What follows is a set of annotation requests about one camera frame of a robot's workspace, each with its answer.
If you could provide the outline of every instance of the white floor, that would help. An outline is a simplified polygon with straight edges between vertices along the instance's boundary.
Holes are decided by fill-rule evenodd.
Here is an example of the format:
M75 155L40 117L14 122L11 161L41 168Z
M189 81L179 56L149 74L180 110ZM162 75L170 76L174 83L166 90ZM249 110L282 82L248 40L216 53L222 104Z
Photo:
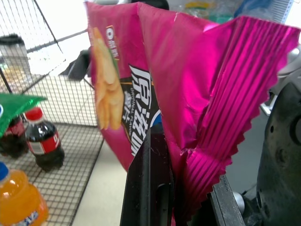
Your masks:
M127 173L104 142L73 226L119 226Z

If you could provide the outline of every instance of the wire rack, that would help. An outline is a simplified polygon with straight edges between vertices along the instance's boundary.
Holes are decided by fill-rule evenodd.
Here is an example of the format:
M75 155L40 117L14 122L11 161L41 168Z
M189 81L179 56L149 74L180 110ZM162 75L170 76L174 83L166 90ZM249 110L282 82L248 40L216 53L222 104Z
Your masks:
M72 81L60 74L69 62L36 0L0 0L0 37L11 35L19 42L0 42L0 92L48 98L40 107L57 127L65 161L50 173L31 153L18 160L0 156L0 161L23 170L40 190L49 208L46 225L71 225L103 142L94 89L88 77Z

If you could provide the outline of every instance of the red bottle cap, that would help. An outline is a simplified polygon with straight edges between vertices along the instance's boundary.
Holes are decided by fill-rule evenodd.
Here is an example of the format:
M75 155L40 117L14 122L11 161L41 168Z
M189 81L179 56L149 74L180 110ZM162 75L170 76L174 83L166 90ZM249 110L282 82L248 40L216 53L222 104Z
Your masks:
M25 116L29 121L38 121L43 118L43 112L39 107L34 107L30 111L27 111Z

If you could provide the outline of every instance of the bottle label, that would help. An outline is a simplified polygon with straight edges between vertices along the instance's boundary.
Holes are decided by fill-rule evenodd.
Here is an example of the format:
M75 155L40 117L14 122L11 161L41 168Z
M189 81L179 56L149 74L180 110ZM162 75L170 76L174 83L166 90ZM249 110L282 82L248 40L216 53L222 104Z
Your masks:
M58 132L56 131L53 137L41 142L28 142L28 146L33 154L47 154L54 151L60 143L61 140Z
M28 225L31 225L36 219L38 219L38 216L39 216L38 212L34 211L27 218L25 218L24 220L21 220L20 222L18 222L16 224L12 224L12 226L28 226Z
M7 135L22 135L25 131L24 125L22 120L20 120L16 125L8 127L8 129L5 131L4 136Z

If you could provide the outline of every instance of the cola bottle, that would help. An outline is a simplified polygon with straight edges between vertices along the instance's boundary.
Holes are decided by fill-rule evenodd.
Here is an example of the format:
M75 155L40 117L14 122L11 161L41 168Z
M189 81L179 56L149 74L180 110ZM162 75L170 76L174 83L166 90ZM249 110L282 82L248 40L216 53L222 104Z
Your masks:
M60 168L65 158L61 140L53 123L43 119L43 112L35 107L25 113L29 122L25 135L36 163L44 171Z
M18 158L27 151L25 128L21 117L17 116L10 122L8 129L0 138L0 154Z

